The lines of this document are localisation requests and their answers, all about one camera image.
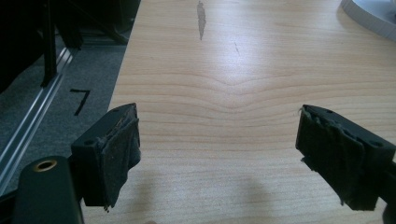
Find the wooden table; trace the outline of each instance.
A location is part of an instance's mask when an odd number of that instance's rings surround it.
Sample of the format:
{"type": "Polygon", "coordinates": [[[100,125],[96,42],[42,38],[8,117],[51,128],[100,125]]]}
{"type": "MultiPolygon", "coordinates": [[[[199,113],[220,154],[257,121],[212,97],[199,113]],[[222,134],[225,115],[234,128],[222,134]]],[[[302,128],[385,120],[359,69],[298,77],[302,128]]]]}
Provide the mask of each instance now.
{"type": "Polygon", "coordinates": [[[87,223],[382,223],[383,201],[341,206],[294,144],[303,104],[396,144],[396,43],[339,1],[201,3],[142,1],[110,106],[137,103],[142,161],[87,223]]]}

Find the black number 7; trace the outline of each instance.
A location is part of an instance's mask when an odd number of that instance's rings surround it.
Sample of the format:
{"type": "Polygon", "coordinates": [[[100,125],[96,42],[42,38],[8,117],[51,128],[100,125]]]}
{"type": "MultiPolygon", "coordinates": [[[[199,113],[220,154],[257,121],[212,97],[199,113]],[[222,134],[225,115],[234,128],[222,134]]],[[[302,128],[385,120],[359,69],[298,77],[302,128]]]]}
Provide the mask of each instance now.
{"type": "Polygon", "coordinates": [[[90,95],[91,91],[82,91],[82,90],[75,90],[71,89],[71,92],[85,92],[84,98],[81,100],[81,103],[79,103],[79,107],[76,110],[75,116],[78,116],[79,112],[81,111],[82,107],[85,105],[85,102],[87,101],[88,96],[90,95]]]}

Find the table surface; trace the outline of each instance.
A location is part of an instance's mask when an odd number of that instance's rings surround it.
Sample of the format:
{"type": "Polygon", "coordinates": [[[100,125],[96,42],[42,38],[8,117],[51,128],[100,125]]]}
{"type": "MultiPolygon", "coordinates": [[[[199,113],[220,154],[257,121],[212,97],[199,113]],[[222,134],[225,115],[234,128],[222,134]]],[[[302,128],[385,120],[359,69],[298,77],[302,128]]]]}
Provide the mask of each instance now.
{"type": "Polygon", "coordinates": [[[142,161],[86,222],[382,223],[382,200],[341,206],[294,146],[303,104],[396,144],[396,43],[339,6],[142,1],[110,105],[137,103],[142,161]]]}

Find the white object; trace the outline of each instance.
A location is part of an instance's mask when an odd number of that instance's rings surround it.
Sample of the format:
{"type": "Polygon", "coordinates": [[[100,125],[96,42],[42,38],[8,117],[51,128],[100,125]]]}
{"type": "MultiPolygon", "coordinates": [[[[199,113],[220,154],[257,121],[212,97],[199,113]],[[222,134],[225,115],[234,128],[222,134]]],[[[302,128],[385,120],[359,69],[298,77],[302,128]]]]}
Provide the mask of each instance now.
{"type": "Polygon", "coordinates": [[[341,7],[358,24],[396,41],[396,0],[343,0],[341,7]]]}

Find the screw hole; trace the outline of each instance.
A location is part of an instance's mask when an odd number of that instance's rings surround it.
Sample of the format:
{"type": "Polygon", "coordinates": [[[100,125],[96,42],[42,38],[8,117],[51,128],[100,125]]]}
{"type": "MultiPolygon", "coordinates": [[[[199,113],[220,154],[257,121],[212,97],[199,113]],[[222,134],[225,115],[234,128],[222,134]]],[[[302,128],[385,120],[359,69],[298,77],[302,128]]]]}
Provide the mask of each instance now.
{"type": "Polygon", "coordinates": [[[53,167],[56,166],[58,162],[55,160],[51,160],[51,161],[42,161],[39,164],[37,164],[34,168],[34,170],[36,172],[44,172],[44,171],[48,171],[50,169],[52,169],[53,167]]]}

